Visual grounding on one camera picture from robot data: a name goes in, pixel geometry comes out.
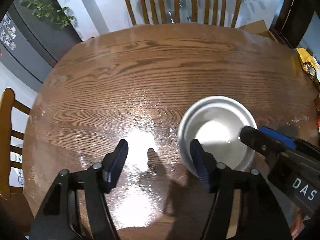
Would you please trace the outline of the large grey-white bowl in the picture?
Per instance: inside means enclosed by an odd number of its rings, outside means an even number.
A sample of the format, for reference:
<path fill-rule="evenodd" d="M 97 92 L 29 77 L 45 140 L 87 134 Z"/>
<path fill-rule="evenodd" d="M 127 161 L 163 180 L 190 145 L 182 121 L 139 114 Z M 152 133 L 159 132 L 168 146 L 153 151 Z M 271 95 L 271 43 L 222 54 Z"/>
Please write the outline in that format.
<path fill-rule="evenodd" d="M 190 142 L 197 139 L 216 161 L 238 170 L 247 170 L 254 150 L 240 141 L 245 126 L 257 129 L 249 110 L 226 96 L 209 96 L 194 103 L 180 121 L 177 138 L 180 154 L 187 169 L 197 175 L 190 154 Z"/>

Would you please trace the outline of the yellow snack bag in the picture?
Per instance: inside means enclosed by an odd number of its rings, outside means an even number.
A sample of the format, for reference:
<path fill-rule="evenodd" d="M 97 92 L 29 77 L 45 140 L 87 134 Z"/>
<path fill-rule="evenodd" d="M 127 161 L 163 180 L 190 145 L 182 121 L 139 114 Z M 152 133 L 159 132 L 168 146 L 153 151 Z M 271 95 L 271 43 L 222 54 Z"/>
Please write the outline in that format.
<path fill-rule="evenodd" d="M 315 87 L 319 90 L 319 63 L 305 48 L 296 48 L 302 69 L 312 80 Z"/>

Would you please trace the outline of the dark wooden door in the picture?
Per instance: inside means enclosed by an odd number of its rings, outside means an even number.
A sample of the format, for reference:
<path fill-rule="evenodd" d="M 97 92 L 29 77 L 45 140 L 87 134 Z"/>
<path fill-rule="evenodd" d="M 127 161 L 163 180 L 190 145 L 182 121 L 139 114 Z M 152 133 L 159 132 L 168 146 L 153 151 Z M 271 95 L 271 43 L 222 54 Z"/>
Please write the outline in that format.
<path fill-rule="evenodd" d="M 315 12 L 311 0 L 280 0 L 269 31 L 277 42 L 296 48 Z"/>

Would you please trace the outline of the grey refrigerator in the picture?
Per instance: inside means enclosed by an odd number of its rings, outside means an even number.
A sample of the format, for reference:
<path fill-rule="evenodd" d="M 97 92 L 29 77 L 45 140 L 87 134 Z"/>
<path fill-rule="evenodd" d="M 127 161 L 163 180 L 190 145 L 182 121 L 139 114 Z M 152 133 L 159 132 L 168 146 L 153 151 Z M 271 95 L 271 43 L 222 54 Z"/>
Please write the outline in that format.
<path fill-rule="evenodd" d="M 26 1 L 14 0 L 1 20 L 1 63 L 37 92 L 81 38 L 72 26 L 60 28 L 34 16 Z"/>

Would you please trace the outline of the hanging green vine plant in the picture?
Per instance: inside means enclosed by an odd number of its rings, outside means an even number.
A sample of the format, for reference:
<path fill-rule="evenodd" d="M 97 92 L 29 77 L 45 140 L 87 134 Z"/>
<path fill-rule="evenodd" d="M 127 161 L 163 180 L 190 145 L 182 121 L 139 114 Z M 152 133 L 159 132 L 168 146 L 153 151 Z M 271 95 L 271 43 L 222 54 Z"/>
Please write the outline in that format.
<path fill-rule="evenodd" d="M 76 17 L 68 15 L 69 7 L 61 7 L 57 0 L 19 0 L 19 4 L 40 21 L 47 21 L 55 28 L 63 29 L 76 23 Z"/>

